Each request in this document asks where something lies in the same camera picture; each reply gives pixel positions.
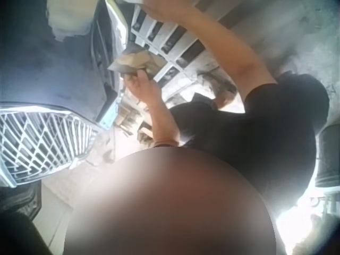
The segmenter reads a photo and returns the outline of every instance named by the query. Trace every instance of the chrome grille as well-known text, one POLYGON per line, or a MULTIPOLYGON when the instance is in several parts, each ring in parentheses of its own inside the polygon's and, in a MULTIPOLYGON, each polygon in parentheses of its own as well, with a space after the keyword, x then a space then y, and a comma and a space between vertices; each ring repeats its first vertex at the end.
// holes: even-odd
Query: chrome grille
POLYGON ((33 182, 85 157, 96 135, 70 112, 1 110, 2 165, 16 184, 33 182))

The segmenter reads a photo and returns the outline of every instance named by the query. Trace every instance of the hand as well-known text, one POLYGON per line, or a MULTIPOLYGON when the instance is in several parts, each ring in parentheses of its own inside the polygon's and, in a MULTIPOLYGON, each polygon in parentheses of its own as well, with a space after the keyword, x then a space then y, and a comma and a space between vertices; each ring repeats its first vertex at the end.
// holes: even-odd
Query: hand
POLYGON ((190 0, 144 0, 142 9, 152 18, 160 22, 180 21, 193 9, 190 0))
POLYGON ((143 70, 138 70, 138 77, 125 75, 124 83, 135 97, 149 107, 163 102, 162 89, 154 80, 150 81, 143 70))

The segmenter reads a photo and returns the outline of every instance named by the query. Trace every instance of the man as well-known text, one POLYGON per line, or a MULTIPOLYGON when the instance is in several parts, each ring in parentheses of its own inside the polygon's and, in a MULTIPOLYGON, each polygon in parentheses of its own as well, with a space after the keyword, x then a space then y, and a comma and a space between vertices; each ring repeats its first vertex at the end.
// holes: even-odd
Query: man
POLYGON ((316 133, 326 123, 329 99, 309 75, 274 79, 264 63, 231 31, 185 0, 145 0, 142 8, 161 22, 196 35, 237 85, 245 114, 225 113, 191 102, 167 109, 161 90, 143 71, 125 84, 150 110, 155 146, 212 154, 236 168, 264 197, 275 215, 295 205, 311 180, 316 133))

